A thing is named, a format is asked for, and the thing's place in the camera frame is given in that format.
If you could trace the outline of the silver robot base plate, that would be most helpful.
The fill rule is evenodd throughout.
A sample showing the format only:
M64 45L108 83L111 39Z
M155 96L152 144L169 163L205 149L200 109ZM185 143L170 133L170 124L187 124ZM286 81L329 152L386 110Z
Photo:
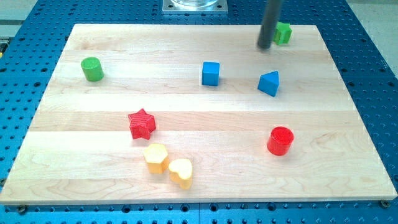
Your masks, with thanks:
M163 0L163 14L227 14L227 0Z

